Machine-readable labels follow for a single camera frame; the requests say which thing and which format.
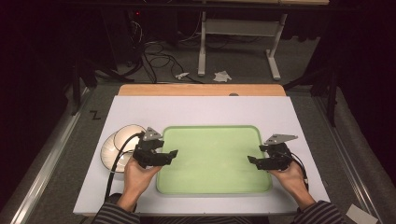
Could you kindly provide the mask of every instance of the paper scrap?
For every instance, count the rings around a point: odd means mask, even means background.
[[[375,224],[378,219],[359,209],[355,204],[350,205],[346,215],[358,224]]]
[[[175,75],[175,77],[177,77],[178,78],[178,80],[181,80],[183,77],[185,77],[186,75],[188,75],[189,73],[182,73],[182,74],[179,74],[179,75]]]
[[[221,81],[222,82],[227,82],[228,79],[232,80],[232,78],[227,74],[226,71],[215,73],[215,76],[216,77],[213,80],[218,81],[218,82],[221,82]]]

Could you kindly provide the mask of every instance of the striped shirt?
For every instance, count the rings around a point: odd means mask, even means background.
[[[139,215],[126,212],[114,203],[104,203],[93,220],[94,224],[138,224]],[[157,217],[158,224],[252,224],[248,217]],[[343,216],[332,203],[319,201],[306,208],[298,209],[294,224],[344,224]]]

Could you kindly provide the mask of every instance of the black wall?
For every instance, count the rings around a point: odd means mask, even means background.
[[[334,55],[341,59],[336,64],[339,87],[370,147],[396,184],[394,5],[392,1],[341,2],[360,4],[361,10],[332,17],[306,73],[326,65]]]
[[[50,4],[3,1],[0,21],[2,209],[64,112],[71,60]]]

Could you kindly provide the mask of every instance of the green mat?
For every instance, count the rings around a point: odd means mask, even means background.
[[[163,194],[253,193],[272,187],[271,176],[248,156],[263,158],[254,126],[171,126],[163,132],[163,152],[178,149],[157,175]]]

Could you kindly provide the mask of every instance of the forearm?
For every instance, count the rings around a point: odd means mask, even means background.
[[[299,208],[304,211],[305,208],[311,206],[316,203],[314,198],[309,194],[308,190],[305,188],[297,189],[290,193],[294,200],[297,202]]]
[[[295,224],[343,224],[345,223],[340,211],[332,203],[319,201],[298,211],[294,218]]]
[[[139,197],[139,193],[124,192],[117,201],[117,205],[127,212],[133,212]]]
[[[92,223],[139,224],[137,214],[129,213],[114,203],[104,203]]]

